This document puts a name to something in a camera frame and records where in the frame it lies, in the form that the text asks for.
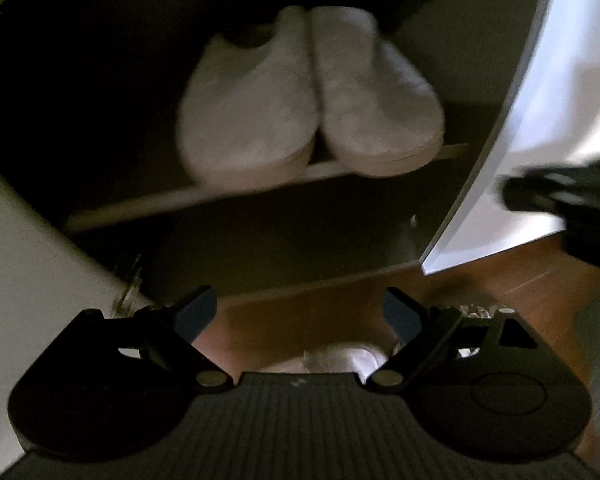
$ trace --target ribbed rubber surface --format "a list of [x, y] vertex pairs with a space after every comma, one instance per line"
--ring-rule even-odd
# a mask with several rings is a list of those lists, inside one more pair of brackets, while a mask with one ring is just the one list
[[246, 374], [229, 393], [198, 397], [149, 449], [105, 463], [30, 454], [12, 479], [595, 479], [570, 454], [525, 465], [481, 462], [431, 438], [395, 396], [351, 374]]

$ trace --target cabinet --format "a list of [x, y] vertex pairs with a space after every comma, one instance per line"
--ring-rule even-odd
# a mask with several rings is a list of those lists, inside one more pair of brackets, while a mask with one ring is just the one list
[[[301, 181], [220, 196], [174, 150], [184, 84], [213, 33], [288, 4], [372, 10], [445, 109], [438, 160], [347, 174], [318, 142]], [[201, 283], [252, 297], [418, 264], [498, 136], [547, 0], [7, 0], [0, 173], [78, 247], [169, 302]]]

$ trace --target shelf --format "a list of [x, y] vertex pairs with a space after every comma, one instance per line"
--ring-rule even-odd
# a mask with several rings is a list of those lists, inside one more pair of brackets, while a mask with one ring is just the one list
[[[446, 144], [442, 146], [434, 160], [458, 158], [466, 147], [467, 144]], [[298, 184], [336, 178], [347, 174], [351, 174], [350, 170], [339, 161], [322, 160], [308, 165], [302, 175], [297, 180], [287, 184], [287, 186], [297, 186]], [[221, 192], [192, 184], [191, 186], [129, 198], [94, 209], [76, 211], [67, 219], [64, 231], [68, 234], [76, 234], [243, 194], [248, 193]]]

